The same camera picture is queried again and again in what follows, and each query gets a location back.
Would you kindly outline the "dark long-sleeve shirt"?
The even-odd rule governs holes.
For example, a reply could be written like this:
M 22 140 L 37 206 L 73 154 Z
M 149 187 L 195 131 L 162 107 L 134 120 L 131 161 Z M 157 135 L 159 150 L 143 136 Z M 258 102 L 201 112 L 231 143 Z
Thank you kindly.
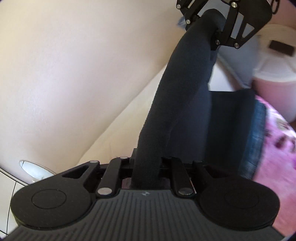
M 175 47 L 139 135 L 134 188 L 159 185 L 163 157 L 203 160 L 212 108 L 208 83 L 218 54 L 213 46 L 225 22 L 222 13 L 209 9 Z

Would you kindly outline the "stack of folded dark clothes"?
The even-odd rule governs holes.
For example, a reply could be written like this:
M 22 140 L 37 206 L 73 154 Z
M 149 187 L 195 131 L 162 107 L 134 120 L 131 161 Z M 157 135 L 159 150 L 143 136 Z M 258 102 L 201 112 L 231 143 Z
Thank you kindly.
M 173 127 L 166 155 L 252 179 L 262 155 L 266 112 L 251 89 L 203 90 Z

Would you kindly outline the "white storage bin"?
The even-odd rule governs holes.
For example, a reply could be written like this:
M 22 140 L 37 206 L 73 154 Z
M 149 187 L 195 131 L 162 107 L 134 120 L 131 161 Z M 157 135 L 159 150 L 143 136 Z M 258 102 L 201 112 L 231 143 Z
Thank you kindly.
M 288 122 L 295 121 L 295 29 L 266 25 L 239 49 L 222 46 L 218 59 L 235 89 L 254 87 Z

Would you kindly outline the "round mirror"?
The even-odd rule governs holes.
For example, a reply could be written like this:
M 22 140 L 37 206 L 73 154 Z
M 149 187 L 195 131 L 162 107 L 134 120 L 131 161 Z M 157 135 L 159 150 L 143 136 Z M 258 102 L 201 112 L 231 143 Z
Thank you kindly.
M 32 184 L 56 175 L 49 168 L 27 160 L 20 160 L 19 166 L 20 173 L 18 179 L 26 184 Z

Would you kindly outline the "pink floral bed blanket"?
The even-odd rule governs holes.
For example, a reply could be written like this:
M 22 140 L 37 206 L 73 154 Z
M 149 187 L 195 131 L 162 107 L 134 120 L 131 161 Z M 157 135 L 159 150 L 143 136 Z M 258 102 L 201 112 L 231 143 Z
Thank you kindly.
M 280 199 L 273 227 L 285 237 L 295 233 L 295 130 L 271 104 L 266 107 L 262 154 L 253 180 L 272 189 Z

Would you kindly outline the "white wardrobe with panels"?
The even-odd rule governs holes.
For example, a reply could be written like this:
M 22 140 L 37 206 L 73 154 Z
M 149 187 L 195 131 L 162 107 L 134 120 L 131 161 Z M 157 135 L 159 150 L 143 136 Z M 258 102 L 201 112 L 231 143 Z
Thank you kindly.
M 1 169 L 0 178 L 0 230 L 1 240 L 3 240 L 18 227 L 11 211 L 11 199 L 17 191 L 25 187 L 27 184 L 18 180 L 3 169 Z

